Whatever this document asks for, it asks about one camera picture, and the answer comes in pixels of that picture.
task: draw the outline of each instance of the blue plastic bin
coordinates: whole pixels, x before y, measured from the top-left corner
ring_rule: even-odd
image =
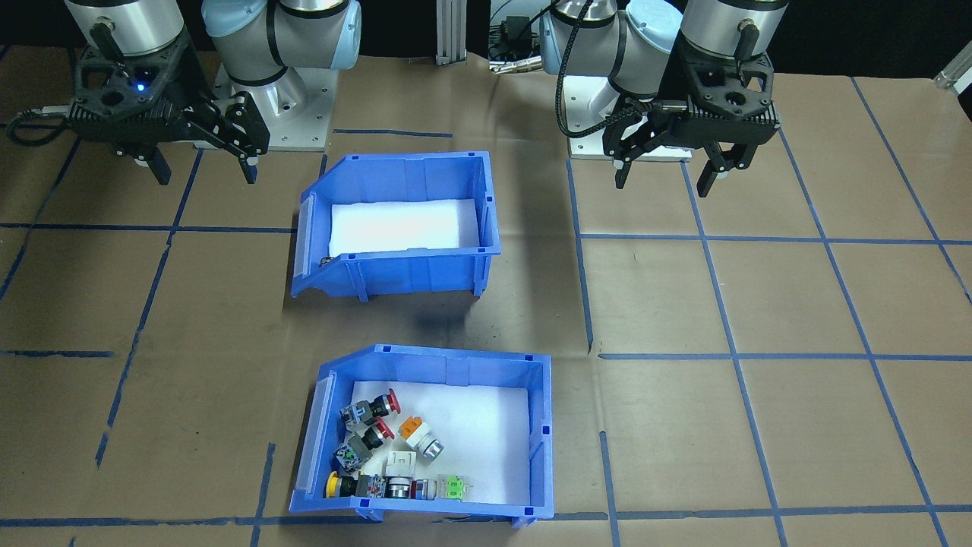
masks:
[[[330,256],[334,204],[473,200],[479,245]],[[500,254],[488,152],[345,156],[300,196],[291,294],[331,296],[470,290],[482,294]]]
[[[328,476],[336,470],[332,454],[346,433],[340,410],[352,402],[355,382],[370,381],[526,388],[529,413],[523,418],[529,421],[530,505],[438,498],[325,497]],[[383,520],[385,511],[507,517],[515,528],[537,519],[552,519],[551,399],[548,355],[378,345],[325,363],[314,389],[290,510],[354,509],[373,521]]]

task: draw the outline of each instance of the white foam insert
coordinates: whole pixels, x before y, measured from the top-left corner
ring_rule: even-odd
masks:
[[[472,484],[463,501],[530,505],[530,425],[527,390],[513,387],[440,383],[357,382],[352,401],[370,401],[395,390],[401,414],[382,420],[395,432],[362,468],[383,475],[388,451],[408,451],[399,426],[418,416],[442,443],[442,453],[429,461],[419,455],[415,478],[439,474],[466,475]]]
[[[330,256],[479,246],[473,200],[335,204],[330,219]]]

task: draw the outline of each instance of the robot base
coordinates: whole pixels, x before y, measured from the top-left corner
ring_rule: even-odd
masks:
[[[567,76],[564,78],[564,97],[567,103],[567,124],[571,130],[590,128],[610,112],[618,93],[608,84],[607,78],[598,76]],[[635,132],[641,124],[631,126],[625,136]],[[569,139],[571,158],[575,160],[610,160],[604,155],[600,130],[582,138]],[[685,148],[662,146],[640,156],[638,162],[681,162],[692,158],[692,151]]]
[[[263,114],[261,109],[270,130],[269,148],[290,152],[325,152],[336,99],[337,71],[321,68],[291,70],[296,70],[303,80],[306,103],[300,107],[300,112],[286,112],[279,117]],[[230,84],[229,76],[221,66],[213,94],[218,99],[229,98]],[[198,148],[213,148],[206,142],[196,142],[195,145]]]

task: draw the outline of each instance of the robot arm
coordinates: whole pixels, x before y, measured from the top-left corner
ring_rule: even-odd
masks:
[[[780,127],[766,48],[788,0],[689,0],[682,17],[664,0],[562,0],[541,25],[544,69],[558,75],[558,125],[569,137],[604,130],[623,188],[631,162],[660,146],[706,151],[705,197],[729,170],[746,169]],[[598,124],[569,130],[567,74],[607,77],[619,96]],[[638,126],[634,132],[630,128]],[[723,150],[720,143],[732,144]]]
[[[131,156],[151,169],[160,184],[171,170],[157,148],[160,142],[205,140],[237,157],[248,182],[254,182],[257,155],[266,152],[269,134],[251,95],[217,101],[209,92],[176,0],[66,0],[88,46],[74,73],[74,96],[62,107],[26,111],[8,125],[34,118],[60,118],[61,126],[83,140],[107,142],[118,156]]]
[[[69,105],[20,113],[8,136],[41,146],[70,128],[133,157],[161,184],[171,171],[160,142],[204,141],[227,150],[249,183],[256,181],[258,156],[274,143],[319,149],[336,78],[319,69],[351,68],[358,59],[357,0],[205,0],[206,29],[228,77],[213,93],[176,0],[65,3],[88,41],[75,67],[74,96]],[[318,70],[316,79],[305,83],[295,67]],[[17,134],[20,124],[36,119],[60,125],[37,140]]]

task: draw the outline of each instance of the wire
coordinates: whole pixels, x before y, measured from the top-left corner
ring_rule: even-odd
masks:
[[[561,110],[564,102],[564,77],[567,76],[567,61],[571,57],[571,50],[573,49],[573,41],[577,38],[577,33],[580,31],[580,26],[582,25],[584,18],[587,17],[587,11],[591,8],[591,4],[594,0],[587,0],[584,2],[584,6],[580,8],[580,13],[577,14],[577,19],[573,24],[571,29],[571,36],[567,39],[567,46],[564,48],[564,57],[560,61],[560,70],[557,71],[557,88],[554,92],[554,112],[557,115],[557,128],[570,138],[581,138],[587,135],[594,134],[607,126],[615,124],[624,118],[627,118],[633,114],[638,114],[638,108],[634,106],[625,107],[620,112],[616,112],[607,118],[604,118],[600,122],[587,129],[582,129],[580,131],[571,131],[567,127],[567,121],[564,119],[564,112]]]
[[[500,10],[502,10],[503,8],[505,8],[512,1],[513,0],[506,0],[505,2],[503,2],[503,5],[502,6],[499,6],[499,8],[497,8],[496,11],[493,12],[493,14],[489,17],[489,21],[490,22],[493,22],[493,19],[496,18],[496,15],[500,12]]]
[[[530,22],[528,22],[526,26],[524,26],[523,28],[520,29],[520,33],[517,34],[516,35],[516,38],[513,38],[513,40],[519,40],[520,38],[523,38],[523,33],[526,32],[528,28],[533,28],[534,23],[537,22],[537,19],[543,17],[543,14],[545,14],[545,13],[549,12],[550,10],[552,10],[553,7],[556,6],[559,3],[560,3],[560,0],[550,0],[550,3],[547,4],[547,6],[545,8],[543,8],[542,10],[540,10],[540,13],[536,14],[535,16],[533,16],[533,18],[530,19]]]
[[[54,120],[57,118],[60,119],[60,124],[52,127],[51,132],[42,136],[41,138],[27,139],[17,135],[17,127],[19,127],[23,122],[28,120]],[[58,136],[63,133],[65,129],[67,129],[67,120],[64,118],[64,114],[62,113],[44,114],[40,110],[24,110],[23,112],[20,112],[14,116],[7,124],[7,138],[20,146],[44,146],[45,144],[50,144],[56,138],[58,138]]]

